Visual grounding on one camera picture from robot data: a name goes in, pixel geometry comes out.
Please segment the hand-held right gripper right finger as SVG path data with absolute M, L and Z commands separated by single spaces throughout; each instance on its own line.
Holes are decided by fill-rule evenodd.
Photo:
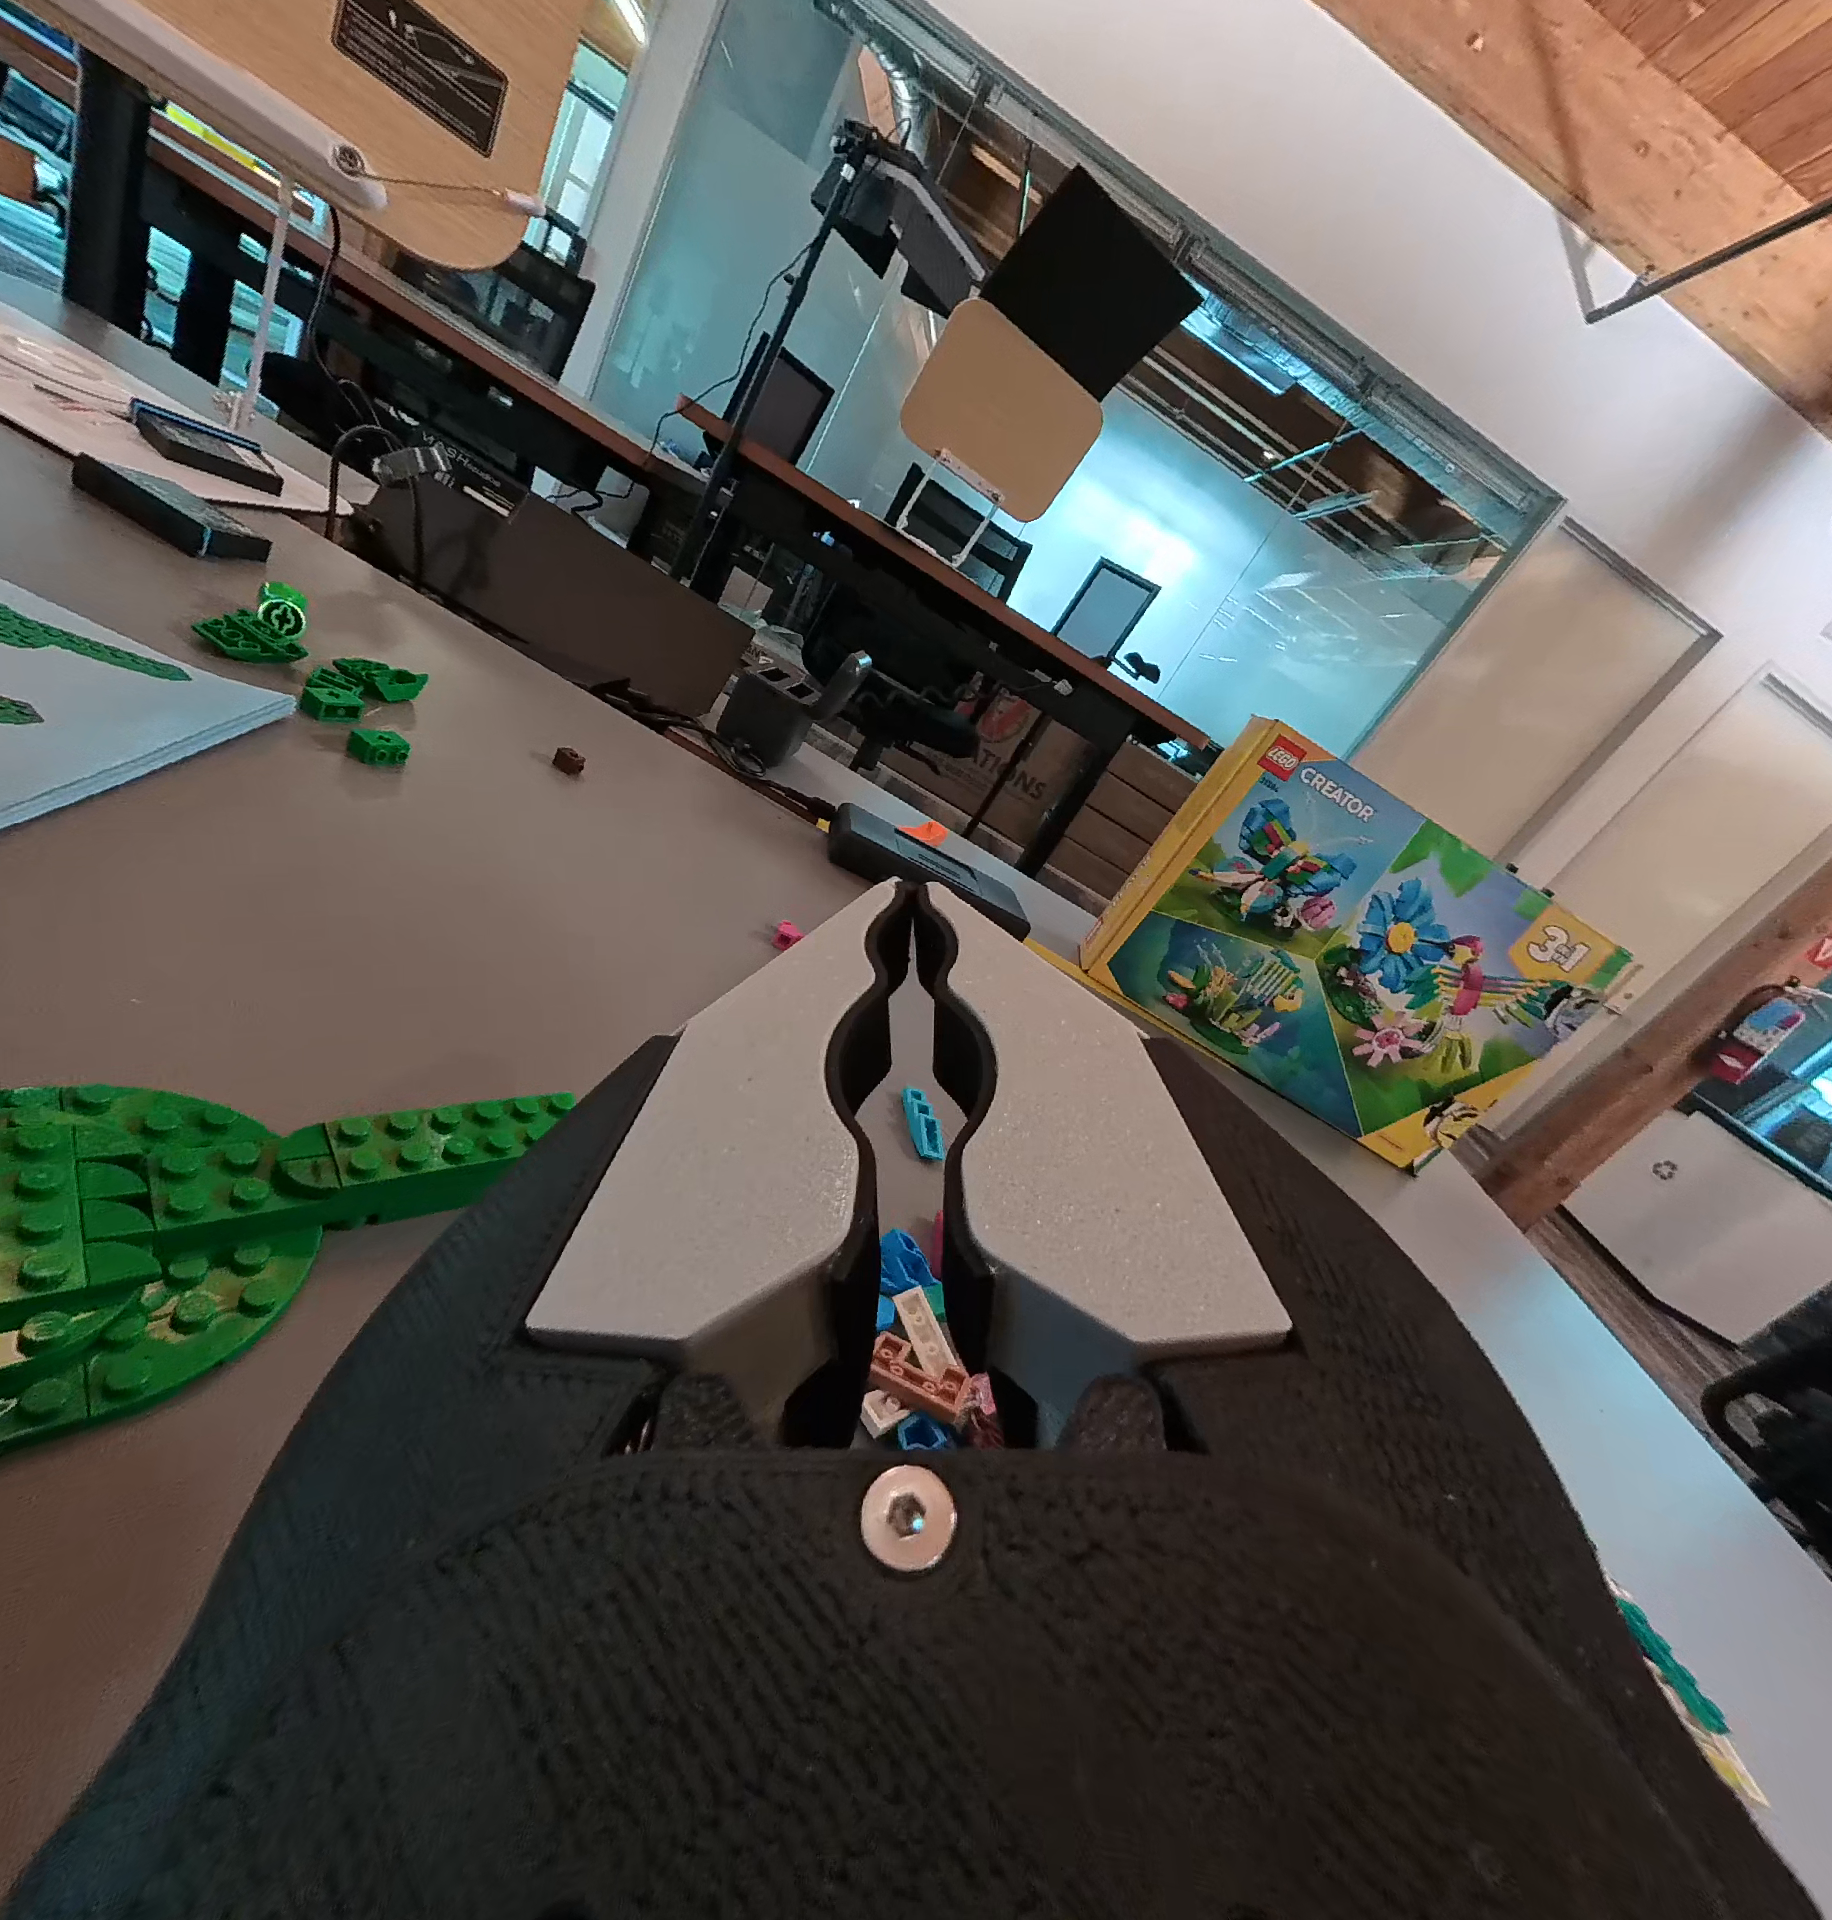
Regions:
M 1094 1379 L 1273 1352 L 1292 1320 L 1147 1037 L 958 896 L 914 894 L 951 1328 L 1054 1443 Z

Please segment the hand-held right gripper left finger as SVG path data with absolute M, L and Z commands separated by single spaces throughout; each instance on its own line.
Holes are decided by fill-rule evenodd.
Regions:
M 686 1021 L 528 1308 L 545 1347 L 727 1379 L 832 1443 L 877 1331 L 860 1110 L 894 1065 L 918 887 L 881 882 Z

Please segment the brown wooden desk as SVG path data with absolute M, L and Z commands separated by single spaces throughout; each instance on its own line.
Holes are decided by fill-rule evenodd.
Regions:
M 1148 750 L 1167 740 L 1187 750 L 1217 748 L 1208 732 L 881 518 L 851 505 L 801 466 L 745 438 L 692 395 L 679 398 L 677 414 L 721 452 L 676 563 L 677 577 L 694 592 L 715 597 L 728 579 L 738 535 L 758 533 L 1087 740 L 1077 770 L 1024 845 L 1024 875 L 1037 875 L 1048 865 L 1127 740 Z

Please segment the dark grey desk panel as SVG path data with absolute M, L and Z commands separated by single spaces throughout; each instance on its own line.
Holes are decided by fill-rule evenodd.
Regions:
M 686 715 L 707 714 L 750 646 L 750 628 L 540 496 L 499 511 L 422 475 L 352 514 L 354 548 L 583 686 L 630 683 Z

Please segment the pile of mixed coloured bricks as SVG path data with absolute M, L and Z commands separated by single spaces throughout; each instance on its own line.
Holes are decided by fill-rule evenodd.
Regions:
M 897 1452 L 1006 1445 L 993 1379 L 958 1352 L 943 1283 L 905 1230 L 881 1237 L 877 1336 L 858 1424 Z

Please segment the yellow toy brick box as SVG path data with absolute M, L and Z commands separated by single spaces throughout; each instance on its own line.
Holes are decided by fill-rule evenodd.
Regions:
M 1077 963 L 1418 1172 L 1595 1020 L 1633 956 L 1287 722 L 1253 715 Z

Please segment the black device with orange sticker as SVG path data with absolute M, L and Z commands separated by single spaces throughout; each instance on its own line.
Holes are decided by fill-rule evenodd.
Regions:
M 856 803 L 839 803 L 828 826 L 829 859 L 865 880 L 909 880 L 947 890 L 1015 939 L 1031 933 L 1021 898 L 997 875 Z

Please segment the stack of cardboard boxes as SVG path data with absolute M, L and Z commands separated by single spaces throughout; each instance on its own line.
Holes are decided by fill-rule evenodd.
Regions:
M 997 732 L 984 743 L 984 760 L 1000 781 L 988 795 L 980 834 L 993 850 L 1017 859 L 1082 770 L 1089 743 L 1017 702 L 1000 702 L 991 720 Z M 1042 879 L 1070 899 L 1101 908 L 1191 799 L 1195 784 L 1191 767 L 1127 740 L 1048 852 Z

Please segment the grey black office chair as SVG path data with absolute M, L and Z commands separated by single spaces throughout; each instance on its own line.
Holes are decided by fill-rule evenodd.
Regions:
M 712 723 L 714 739 L 745 774 L 772 774 L 790 760 L 811 732 L 849 722 L 858 732 L 851 767 L 871 775 L 887 750 L 964 758 L 977 750 L 974 723 L 879 673 L 856 650 L 816 680 L 783 662 L 744 669 Z

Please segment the green brick plate assembly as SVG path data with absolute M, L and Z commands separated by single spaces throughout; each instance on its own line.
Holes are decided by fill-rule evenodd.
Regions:
M 328 1232 L 471 1205 L 573 1092 L 287 1136 L 144 1085 L 0 1089 L 0 1455 L 148 1410 L 246 1352 Z

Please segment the white recycling bin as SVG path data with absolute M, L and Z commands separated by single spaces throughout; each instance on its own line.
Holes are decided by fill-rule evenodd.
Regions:
M 1563 1213 L 1652 1300 L 1738 1345 L 1832 1283 L 1832 1187 L 1701 1105 L 1648 1123 Z

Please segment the black computer monitor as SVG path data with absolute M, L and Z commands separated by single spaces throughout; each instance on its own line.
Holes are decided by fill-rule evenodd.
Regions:
M 745 438 L 800 464 L 833 398 L 833 388 L 787 348 L 775 355 L 766 380 L 757 380 L 755 375 L 767 342 L 767 329 L 755 339 L 745 363 L 738 373 L 724 419 L 744 406 L 748 394 L 757 394 Z
M 1098 559 L 1049 631 L 1072 650 L 1109 663 L 1157 596 L 1157 583 L 1123 563 Z
M 984 505 L 918 464 L 907 466 L 882 518 L 1000 602 L 1009 600 L 1031 552 L 1029 539 L 986 518 Z
M 585 275 L 530 243 L 490 270 L 452 270 L 398 250 L 394 274 L 547 377 L 566 371 L 594 295 Z

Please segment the red fire extinguisher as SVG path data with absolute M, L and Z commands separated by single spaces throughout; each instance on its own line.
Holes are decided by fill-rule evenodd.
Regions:
M 1752 990 L 1701 1049 L 1700 1077 L 1742 1083 L 1799 1030 L 1813 1003 L 1814 987 L 1794 979 Z

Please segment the pile of small green bricks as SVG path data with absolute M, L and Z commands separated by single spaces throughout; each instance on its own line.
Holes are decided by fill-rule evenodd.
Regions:
M 266 583 L 253 605 L 192 622 L 191 631 L 225 659 L 245 663 L 304 663 L 297 710 L 318 723 L 345 728 L 345 753 L 361 765 L 408 765 L 409 739 L 379 723 L 366 723 L 371 706 L 411 705 L 428 676 L 373 658 L 309 662 L 304 635 L 307 597 L 286 583 Z

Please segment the black mesh chair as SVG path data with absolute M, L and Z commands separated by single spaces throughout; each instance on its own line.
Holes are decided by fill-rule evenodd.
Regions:
M 1757 1495 L 1832 1564 L 1832 1328 L 1715 1379 L 1700 1410 Z

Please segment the teal brick cluster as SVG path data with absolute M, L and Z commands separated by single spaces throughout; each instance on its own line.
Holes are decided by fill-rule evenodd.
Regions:
M 1608 1590 L 1655 1683 L 1662 1691 L 1673 1714 L 1683 1726 L 1687 1726 L 1715 1774 L 1742 1802 L 1757 1811 L 1768 1811 L 1768 1794 L 1749 1771 L 1744 1756 L 1731 1738 L 1727 1715 L 1719 1709 L 1715 1698 L 1703 1692 L 1697 1678 L 1675 1655 L 1671 1643 L 1652 1623 L 1637 1601 L 1613 1578 L 1608 1580 Z

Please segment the white instruction booklet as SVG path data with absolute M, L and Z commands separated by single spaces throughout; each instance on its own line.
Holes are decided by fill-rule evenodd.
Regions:
M 271 727 L 296 698 L 0 579 L 0 830 Z

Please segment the beige rounded panel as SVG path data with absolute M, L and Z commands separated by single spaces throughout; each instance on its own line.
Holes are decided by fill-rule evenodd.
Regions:
M 899 431 L 1017 523 L 1089 455 L 1101 405 L 988 300 L 962 300 L 899 406 Z

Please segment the flat black box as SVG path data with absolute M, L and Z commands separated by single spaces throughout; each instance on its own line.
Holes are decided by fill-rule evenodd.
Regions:
M 253 438 L 184 418 L 141 395 L 131 395 L 127 418 L 141 444 L 178 466 L 267 496 L 286 493 L 282 472 Z

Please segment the black square panel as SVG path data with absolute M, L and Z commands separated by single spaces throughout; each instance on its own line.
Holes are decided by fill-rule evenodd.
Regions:
M 1076 164 L 984 279 L 980 300 L 1101 400 L 1191 316 L 1203 295 Z

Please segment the white paper sheet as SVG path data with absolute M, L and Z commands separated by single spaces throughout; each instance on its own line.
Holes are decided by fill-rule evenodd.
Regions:
M 91 453 L 114 466 L 132 466 L 227 509 L 326 511 L 326 483 L 275 453 L 271 464 L 281 478 L 279 493 L 260 493 L 232 475 L 165 459 L 138 431 L 132 398 L 205 429 L 221 423 L 211 400 L 167 395 L 0 300 L 0 419 L 68 455 Z

